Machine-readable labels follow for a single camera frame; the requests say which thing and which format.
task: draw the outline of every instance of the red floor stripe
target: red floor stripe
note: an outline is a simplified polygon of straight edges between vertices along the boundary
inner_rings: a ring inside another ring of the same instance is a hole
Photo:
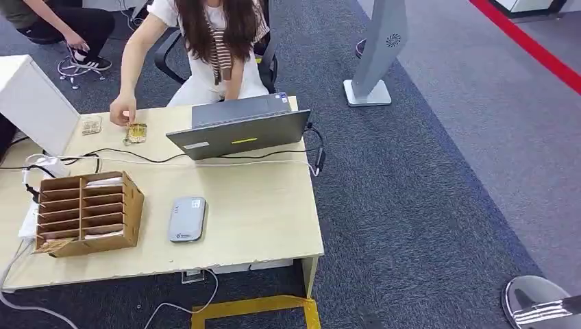
[[[522,29],[490,4],[489,0],[470,0],[470,2],[544,67],[574,91],[581,94],[581,75],[561,62],[537,41],[529,37]]]

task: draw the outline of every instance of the small wooden box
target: small wooden box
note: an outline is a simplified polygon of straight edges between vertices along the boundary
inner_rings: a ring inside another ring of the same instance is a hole
[[[102,180],[113,181],[88,185]],[[125,172],[43,180],[34,253],[65,257],[134,247],[143,200]]]

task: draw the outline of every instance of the long brown hair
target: long brown hair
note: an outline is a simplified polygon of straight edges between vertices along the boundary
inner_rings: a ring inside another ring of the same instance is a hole
[[[254,0],[221,0],[226,20],[224,42],[233,58],[248,60],[252,41],[258,28]],[[175,0],[182,20],[188,51],[194,58],[210,60],[214,42],[206,23],[205,0]]]

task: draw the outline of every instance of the gray stand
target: gray stand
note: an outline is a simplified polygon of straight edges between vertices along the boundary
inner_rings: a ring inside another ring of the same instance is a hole
[[[581,296],[571,297],[538,276],[512,279],[504,289],[502,308],[514,329],[581,328]]]
[[[367,42],[353,80],[345,80],[349,106],[391,104],[381,80],[408,40],[404,0],[375,0],[373,17],[367,29]]]

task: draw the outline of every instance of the metal stool base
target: metal stool base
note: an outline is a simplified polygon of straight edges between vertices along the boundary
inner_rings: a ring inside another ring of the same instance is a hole
[[[105,79],[105,77],[101,74],[101,72],[99,72],[97,70],[85,69],[85,68],[78,67],[78,66],[72,64],[71,56],[67,56],[63,60],[61,60],[58,63],[57,70],[58,70],[58,73],[60,74],[60,79],[65,80],[66,78],[68,78],[69,82],[71,83],[74,90],[77,90],[79,88],[79,84],[75,83],[75,78],[80,76],[80,75],[83,75],[83,74],[86,74],[89,72],[95,72],[99,76],[99,80]]]
[[[524,324],[515,317],[533,305],[559,301],[571,297],[563,288],[539,276],[519,276],[512,279],[502,294],[502,308],[514,329],[579,329],[581,315],[572,315]]]

